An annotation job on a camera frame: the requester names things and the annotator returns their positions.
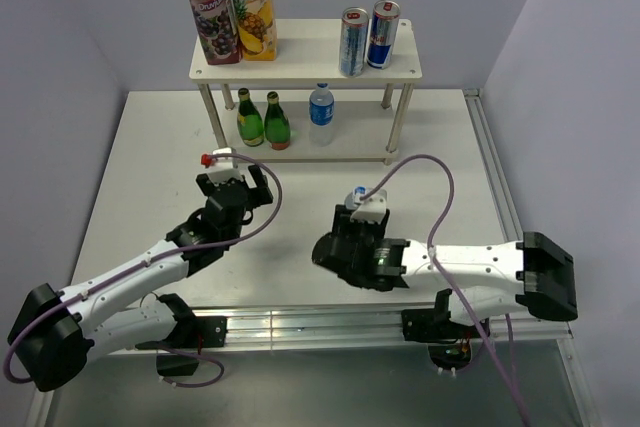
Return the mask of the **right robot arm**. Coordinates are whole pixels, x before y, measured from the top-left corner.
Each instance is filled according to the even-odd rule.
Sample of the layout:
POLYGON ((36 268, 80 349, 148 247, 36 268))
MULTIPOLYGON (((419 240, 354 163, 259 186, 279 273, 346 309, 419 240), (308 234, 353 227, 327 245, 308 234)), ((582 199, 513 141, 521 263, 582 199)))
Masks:
POLYGON ((551 322, 578 317, 573 257, 539 232, 503 244, 430 249, 417 240, 386 237, 386 226, 354 221, 339 205, 311 260, 354 287, 433 293, 430 307, 401 312, 409 342, 474 339, 490 318, 520 311, 551 322))

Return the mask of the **green glass bottle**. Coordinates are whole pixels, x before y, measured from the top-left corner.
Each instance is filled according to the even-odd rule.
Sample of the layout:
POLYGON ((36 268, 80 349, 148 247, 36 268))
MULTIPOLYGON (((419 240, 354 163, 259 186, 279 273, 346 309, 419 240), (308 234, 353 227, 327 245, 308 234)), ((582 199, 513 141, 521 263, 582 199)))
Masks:
POLYGON ((267 112, 264 119, 265 138, 274 150, 284 150, 289 147, 291 128, 289 120, 280 106, 278 93, 270 91, 267 94, 267 112))
POLYGON ((264 142, 262 117, 251 100, 250 92, 247 88, 240 88, 238 96, 237 128, 240 138, 246 146, 259 146, 264 142))

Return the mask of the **silver energy can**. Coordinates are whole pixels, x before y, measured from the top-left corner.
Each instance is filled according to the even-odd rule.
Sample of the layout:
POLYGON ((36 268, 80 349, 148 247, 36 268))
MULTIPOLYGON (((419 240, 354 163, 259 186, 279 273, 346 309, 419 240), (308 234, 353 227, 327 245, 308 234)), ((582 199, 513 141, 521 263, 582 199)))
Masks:
POLYGON ((365 63, 369 16, 360 7, 349 7, 341 17, 339 70, 346 77, 357 77, 365 63))

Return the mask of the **Pocari water bottle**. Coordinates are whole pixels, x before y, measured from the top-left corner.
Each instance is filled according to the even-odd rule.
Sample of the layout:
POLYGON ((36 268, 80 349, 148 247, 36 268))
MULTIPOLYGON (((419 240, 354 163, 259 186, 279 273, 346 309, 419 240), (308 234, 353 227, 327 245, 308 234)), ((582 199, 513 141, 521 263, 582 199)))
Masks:
POLYGON ((344 205, 348 210, 355 211, 362 204, 362 197, 367 193, 364 186, 355 187, 345 198, 344 205))
POLYGON ((309 137, 317 146, 327 146, 333 138, 335 100, 327 83, 318 83, 309 97, 309 137))

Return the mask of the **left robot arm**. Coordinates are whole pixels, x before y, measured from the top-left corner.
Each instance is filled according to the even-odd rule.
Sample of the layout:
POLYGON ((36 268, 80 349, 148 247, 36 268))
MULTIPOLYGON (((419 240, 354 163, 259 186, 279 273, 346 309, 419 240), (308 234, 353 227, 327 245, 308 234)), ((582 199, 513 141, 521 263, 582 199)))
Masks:
POLYGON ((277 175, 257 161, 250 162, 248 172, 252 185, 231 158, 214 158, 196 179, 204 206, 164 239, 94 279, 60 290, 47 283, 33 288, 7 337, 4 377, 48 392, 112 352, 141 343, 172 351, 190 342, 195 315, 178 295, 162 295, 148 307, 131 305, 199 273, 247 240, 242 229, 251 223, 255 209, 281 207, 277 175))

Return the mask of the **Red Bull can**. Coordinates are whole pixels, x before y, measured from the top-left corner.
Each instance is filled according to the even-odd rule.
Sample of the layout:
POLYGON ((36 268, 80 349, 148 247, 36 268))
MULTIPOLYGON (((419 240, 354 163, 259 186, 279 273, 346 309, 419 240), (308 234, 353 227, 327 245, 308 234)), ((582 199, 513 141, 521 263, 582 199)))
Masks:
POLYGON ((389 66, 400 12, 400 6, 393 0, 379 0, 374 4, 367 52, 369 66, 376 69, 389 66))

